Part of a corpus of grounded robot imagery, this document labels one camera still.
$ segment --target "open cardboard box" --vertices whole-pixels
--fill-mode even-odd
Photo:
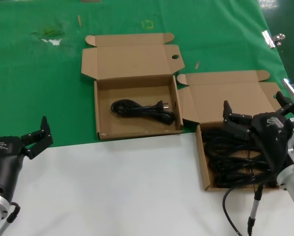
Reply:
[[[264,70],[180,74],[179,83],[188,85],[180,89],[179,98],[184,120],[198,123],[196,141],[203,187],[218,189],[214,173],[208,167],[201,132],[223,125],[223,105],[227,100],[234,113],[254,116],[274,112],[280,105],[274,98],[279,91],[276,83],[265,82],[270,74]]]
[[[177,45],[164,45],[171,33],[87,36],[96,46],[83,50],[82,73],[94,78],[95,113],[101,140],[182,132],[183,121],[174,72],[184,68]],[[172,125],[151,118],[123,118],[111,111],[113,102],[130,99],[142,106],[160,100],[176,114]]]

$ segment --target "robotic arm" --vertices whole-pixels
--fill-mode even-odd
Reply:
[[[227,131],[244,139],[252,137],[256,140],[272,169],[272,176],[277,178],[283,190],[289,192],[294,202],[294,118],[285,117],[288,113],[294,114],[294,103],[281,92],[277,92],[276,99],[281,109],[253,117],[233,114],[225,101],[224,124]]]
[[[43,117],[38,131],[21,138],[0,137],[0,221],[8,216],[10,205],[16,206],[15,211],[7,218],[6,223],[0,229],[0,236],[13,222],[20,210],[17,204],[12,203],[12,198],[24,157],[28,156],[32,160],[52,143],[53,138],[46,117]]]

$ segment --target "box lid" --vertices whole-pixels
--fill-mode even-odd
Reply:
[[[96,48],[82,53],[83,74],[96,80],[172,74],[184,68],[172,33],[87,36]]]
[[[222,121],[225,100],[239,114],[276,111],[280,106],[273,96],[279,91],[278,85],[260,82],[269,76],[265,70],[178,75],[177,81],[188,85],[178,91],[183,119],[196,123]]]

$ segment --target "white table surface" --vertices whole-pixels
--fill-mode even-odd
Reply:
[[[235,236],[222,192],[205,192],[194,134],[49,148],[25,158],[4,236]],[[246,234],[253,194],[234,191],[228,212]],[[294,204],[263,195],[255,236],[294,236]]]

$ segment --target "green tablecloth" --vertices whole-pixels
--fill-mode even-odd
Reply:
[[[98,141],[93,81],[80,73],[88,34],[172,32],[181,73],[265,69],[270,81],[286,77],[262,37],[256,0],[102,1],[0,2],[0,136],[37,130],[46,115],[55,146]]]

